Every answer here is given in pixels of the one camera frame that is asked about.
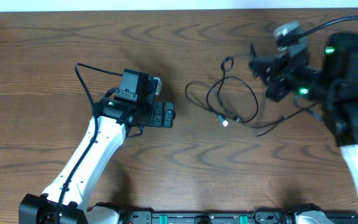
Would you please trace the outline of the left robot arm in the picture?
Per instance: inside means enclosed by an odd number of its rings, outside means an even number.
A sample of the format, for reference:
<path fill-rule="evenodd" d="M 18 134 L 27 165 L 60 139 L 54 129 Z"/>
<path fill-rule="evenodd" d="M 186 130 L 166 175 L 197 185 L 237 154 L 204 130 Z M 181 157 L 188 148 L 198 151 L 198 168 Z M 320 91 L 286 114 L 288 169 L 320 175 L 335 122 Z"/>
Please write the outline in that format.
<path fill-rule="evenodd" d="M 89 208 L 91 195 L 112 155 L 132 128 L 171 128 L 171 102 L 156 102 L 159 77 L 126 69 L 119 87 L 97 103 L 79 146 L 41 195 L 27 194 L 19 205 L 19 223 L 119 223 L 120 213 L 105 206 Z"/>

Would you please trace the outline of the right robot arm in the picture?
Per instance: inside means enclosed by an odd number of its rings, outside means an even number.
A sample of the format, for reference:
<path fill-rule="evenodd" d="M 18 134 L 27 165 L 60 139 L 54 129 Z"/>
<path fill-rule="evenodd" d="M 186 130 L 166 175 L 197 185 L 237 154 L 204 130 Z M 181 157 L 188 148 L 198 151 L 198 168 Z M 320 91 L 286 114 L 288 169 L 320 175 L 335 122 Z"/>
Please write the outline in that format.
<path fill-rule="evenodd" d="M 249 67 L 267 86 L 267 98 L 280 101 L 292 92 L 321 105 L 321 119 L 340 148 L 358 196 L 358 34 L 330 35 L 320 70 L 309 67 L 307 48 L 303 40 L 269 56 L 251 48 Z"/>

